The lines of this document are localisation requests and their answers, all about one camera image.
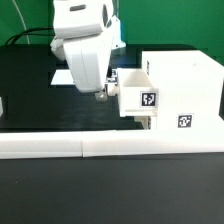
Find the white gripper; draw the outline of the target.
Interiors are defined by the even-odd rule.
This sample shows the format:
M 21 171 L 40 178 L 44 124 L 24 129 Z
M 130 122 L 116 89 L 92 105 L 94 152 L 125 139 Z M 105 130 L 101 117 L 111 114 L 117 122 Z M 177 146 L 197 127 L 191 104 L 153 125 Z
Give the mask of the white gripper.
M 106 101 L 104 88 L 112 48 L 112 33 L 63 41 L 65 58 L 80 92 L 97 92 L 97 101 Z

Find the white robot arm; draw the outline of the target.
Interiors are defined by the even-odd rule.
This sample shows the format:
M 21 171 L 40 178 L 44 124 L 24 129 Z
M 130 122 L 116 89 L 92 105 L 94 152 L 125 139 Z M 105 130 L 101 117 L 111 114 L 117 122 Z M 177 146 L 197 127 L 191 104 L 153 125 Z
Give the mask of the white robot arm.
M 67 62 L 81 93 L 105 101 L 111 55 L 126 47 L 113 0 L 54 0 L 53 6 L 52 53 Z

